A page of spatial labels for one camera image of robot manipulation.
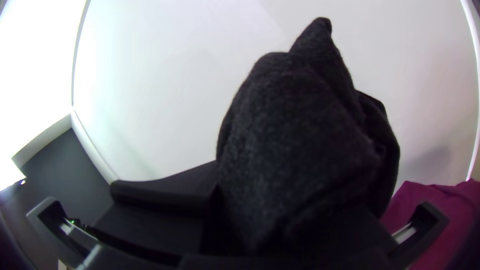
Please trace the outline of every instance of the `black fabric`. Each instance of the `black fabric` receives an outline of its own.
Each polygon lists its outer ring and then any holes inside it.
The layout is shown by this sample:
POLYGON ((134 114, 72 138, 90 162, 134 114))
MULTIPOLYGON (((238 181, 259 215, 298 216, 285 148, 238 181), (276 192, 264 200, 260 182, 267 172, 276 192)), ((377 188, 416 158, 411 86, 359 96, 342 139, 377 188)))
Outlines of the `black fabric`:
POLYGON ((392 195, 400 149, 385 108, 355 90, 331 33, 318 18, 289 52, 258 60, 221 125, 219 184, 249 254, 346 207, 380 217, 392 195))

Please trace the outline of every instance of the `black fleece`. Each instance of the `black fleece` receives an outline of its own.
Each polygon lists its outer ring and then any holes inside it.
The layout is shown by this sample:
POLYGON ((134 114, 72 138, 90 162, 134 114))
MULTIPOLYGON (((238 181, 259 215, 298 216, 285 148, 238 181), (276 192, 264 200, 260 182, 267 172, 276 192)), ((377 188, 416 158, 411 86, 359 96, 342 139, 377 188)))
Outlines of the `black fleece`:
POLYGON ((392 196, 400 149, 385 108, 355 90, 331 33, 318 18, 258 60, 221 125, 219 184, 249 254, 349 206, 379 217, 392 196))

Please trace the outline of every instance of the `purple cloth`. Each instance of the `purple cloth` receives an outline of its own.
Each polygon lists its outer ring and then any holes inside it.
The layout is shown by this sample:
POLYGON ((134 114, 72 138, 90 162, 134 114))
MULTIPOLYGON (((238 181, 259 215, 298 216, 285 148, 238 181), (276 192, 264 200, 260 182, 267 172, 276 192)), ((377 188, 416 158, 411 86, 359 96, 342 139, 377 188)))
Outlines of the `purple cloth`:
POLYGON ((415 208, 425 201, 443 212, 449 223, 411 269, 445 269, 463 246, 479 215, 480 182, 471 179, 456 186, 445 186, 406 181, 391 199, 380 221, 390 233, 394 233, 408 223, 415 208))

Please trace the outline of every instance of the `maroon fabric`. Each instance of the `maroon fabric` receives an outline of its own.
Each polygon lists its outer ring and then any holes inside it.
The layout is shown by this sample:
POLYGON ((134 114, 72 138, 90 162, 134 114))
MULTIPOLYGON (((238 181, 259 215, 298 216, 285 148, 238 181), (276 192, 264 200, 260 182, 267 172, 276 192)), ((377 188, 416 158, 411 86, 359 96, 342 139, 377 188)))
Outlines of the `maroon fabric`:
POLYGON ((408 223, 417 205, 425 201, 443 212, 449 223, 411 269, 444 269, 462 247, 479 214, 480 182, 471 179, 456 186, 445 186, 406 181, 391 199, 381 222, 394 233, 408 223))

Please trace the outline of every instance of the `white wall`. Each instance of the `white wall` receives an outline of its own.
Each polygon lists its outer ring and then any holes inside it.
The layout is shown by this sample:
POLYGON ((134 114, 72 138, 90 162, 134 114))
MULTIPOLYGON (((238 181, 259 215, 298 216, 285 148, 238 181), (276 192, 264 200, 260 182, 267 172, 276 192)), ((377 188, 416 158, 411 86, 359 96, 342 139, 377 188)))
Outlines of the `white wall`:
POLYGON ((121 179, 208 162, 253 63, 288 50, 319 16, 331 19, 355 86, 387 108, 399 181, 465 180, 479 98, 460 1, 95 0, 78 47, 74 108, 121 179))
MULTIPOLYGON (((0 14, 0 167, 71 110, 75 40, 85 0, 8 0, 0 14)), ((6 183, 11 182, 2 175, 6 183)))

